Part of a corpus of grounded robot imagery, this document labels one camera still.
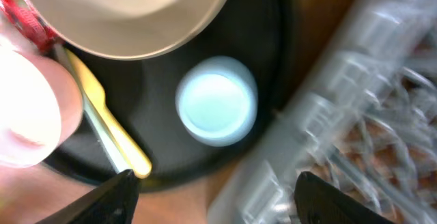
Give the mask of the grey dishwasher rack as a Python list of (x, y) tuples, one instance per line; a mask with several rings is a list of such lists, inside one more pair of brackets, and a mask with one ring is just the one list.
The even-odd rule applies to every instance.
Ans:
[(209, 223), (301, 223), (310, 171), (393, 223), (436, 222), (436, 0), (356, 0)]

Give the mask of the yellow plastic knife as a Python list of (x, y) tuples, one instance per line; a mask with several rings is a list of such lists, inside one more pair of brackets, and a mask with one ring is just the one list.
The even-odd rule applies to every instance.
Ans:
[(68, 49), (66, 49), (66, 52), (68, 57), (72, 60), (72, 64), (82, 82), (85, 93), (102, 118), (104, 124), (108, 127), (109, 132), (114, 138), (115, 145), (122, 153), (123, 158), (131, 166), (131, 170), (134, 171), (134, 174), (138, 178), (144, 179), (148, 177), (152, 171), (152, 163), (145, 152), (137, 145), (110, 112), (106, 104), (104, 88), (91, 70), (89, 70), (73, 52)]

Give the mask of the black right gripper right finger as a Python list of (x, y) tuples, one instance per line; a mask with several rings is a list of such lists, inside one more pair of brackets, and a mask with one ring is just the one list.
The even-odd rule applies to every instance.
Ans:
[(294, 202), (303, 224), (393, 224), (310, 171), (298, 176)]

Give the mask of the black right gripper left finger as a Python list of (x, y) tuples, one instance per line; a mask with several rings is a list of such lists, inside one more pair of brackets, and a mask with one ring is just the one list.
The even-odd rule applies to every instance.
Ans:
[(139, 179), (125, 170), (38, 224), (131, 224)]

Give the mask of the pink cup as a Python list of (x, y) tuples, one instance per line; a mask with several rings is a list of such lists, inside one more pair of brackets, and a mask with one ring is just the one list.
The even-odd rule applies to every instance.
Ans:
[(1, 22), (1, 164), (31, 167), (79, 127), (83, 99), (71, 74)]

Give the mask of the black round tray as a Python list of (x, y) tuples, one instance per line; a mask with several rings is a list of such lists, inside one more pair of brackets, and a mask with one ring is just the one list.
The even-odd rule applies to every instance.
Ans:
[[(151, 193), (216, 171), (251, 148), (289, 96), (296, 35), (296, 0), (227, 0), (198, 36), (159, 57), (116, 61), (68, 45), (100, 81), (118, 122), (147, 153), (152, 172), (140, 191)], [(201, 99), (230, 83), (217, 74), (195, 76), (195, 68), (216, 57), (232, 57), (252, 73), (257, 86), (257, 117), (239, 142), (214, 147), (196, 140), (177, 113), (177, 90), (187, 87), (188, 104), (206, 110)]]

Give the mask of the red snack wrapper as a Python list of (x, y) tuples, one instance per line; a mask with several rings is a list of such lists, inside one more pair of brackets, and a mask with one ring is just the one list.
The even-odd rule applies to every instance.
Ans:
[(1, 0), (1, 11), (41, 53), (64, 41), (42, 20), (29, 0)]

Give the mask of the beige bowl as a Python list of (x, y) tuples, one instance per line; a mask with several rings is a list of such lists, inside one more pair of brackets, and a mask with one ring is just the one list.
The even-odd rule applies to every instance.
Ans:
[(58, 36), (108, 59), (163, 55), (202, 32), (226, 0), (29, 0)]

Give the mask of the light blue cup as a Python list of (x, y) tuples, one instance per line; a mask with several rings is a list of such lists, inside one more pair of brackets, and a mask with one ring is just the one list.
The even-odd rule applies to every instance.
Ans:
[(185, 129), (199, 142), (233, 145), (248, 135), (257, 117), (255, 78), (237, 59), (208, 58), (180, 81), (175, 108)]

